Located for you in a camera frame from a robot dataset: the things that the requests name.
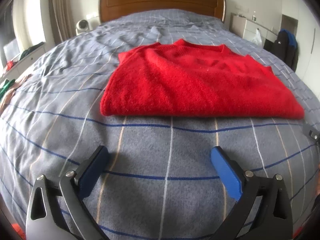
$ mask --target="door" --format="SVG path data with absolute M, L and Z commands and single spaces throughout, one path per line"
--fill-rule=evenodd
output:
M 314 29 L 316 31 L 315 31 L 315 39 L 314 39 L 312 54 L 310 57 L 308 68 L 302 80 L 316 96 L 319 96 L 320 95 L 320 27 L 317 23 Z
M 299 1 L 299 22 L 296 39 L 298 42 L 298 64 L 296 74 L 303 79 L 311 58 L 314 29 L 317 25 L 308 6 L 303 0 Z

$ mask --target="drawer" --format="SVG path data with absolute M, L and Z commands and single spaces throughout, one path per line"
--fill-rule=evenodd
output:
M 11 81 L 12 79 L 17 79 L 20 76 L 17 68 L 15 68 L 15 66 L 12 67 L 12 69 L 10 69 L 5 75 L 4 77 L 1 79 L 1 82 L 3 82 L 4 80 L 8 79 L 9 81 Z
M 273 34 L 272 32 L 268 31 L 266 39 L 271 41 L 271 42 L 275 42 L 277 39 L 277 35 Z
M 255 24 L 253 22 L 250 22 L 248 20 L 245 23 L 245 29 L 248 30 L 249 32 L 252 32 L 252 33 L 256 33 L 257 29 L 259 29 L 261 36 L 264 38 L 266 38 L 267 32 L 268 32 L 267 29 L 261 27 L 260 25 Z
M 44 53 L 44 48 L 40 47 L 22 59 L 17 65 L 20 75 L 25 72 L 34 62 L 36 62 Z
M 253 38 L 256 36 L 256 33 L 249 32 L 248 30 L 244 30 L 243 38 L 247 41 L 252 41 Z M 262 40 L 262 47 L 264 46 L 264 43 L 266 41 L 266 38 L 261 37 Z

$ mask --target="red sweater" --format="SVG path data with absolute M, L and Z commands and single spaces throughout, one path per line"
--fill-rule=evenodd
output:
M 304 117 L 271 67 L 226 45 L 157 42 L 119 60 L 100 103 L 103 115 Z

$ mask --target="bed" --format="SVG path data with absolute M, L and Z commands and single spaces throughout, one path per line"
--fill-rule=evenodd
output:
M 108 148 L 112 160 L 84 203 L 110 239 L 196 240 L 214 233 L 235 203 L 210 162 L 216 145 L 244 170 L 268 177 L 280 173 L 294 230 L 301 226 L 315 199 L 320 162 L 318 147 L 302 134 L 305 121 L 320 129 L 320 102 L 310 89 L 284 62 L 224 27 L 225 0 L 99 3 L 102 24 L 39 58 L 0 116 L 0 193 L 20 226 L 25 227 L 37 175 L 50 178 L 76 169 L 99 145 Z M 270 65 L 305 109 L 305 119 L 100 114 L 119 52 L 180 38 L 226 44 Z M 258 205 L 259 199 L 241 233 L 249 230 Z

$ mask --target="curtain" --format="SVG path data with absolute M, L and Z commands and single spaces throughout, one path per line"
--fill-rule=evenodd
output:
M 61 42 L 76 35 L 70 0 L 52 0 L 55 21 Z

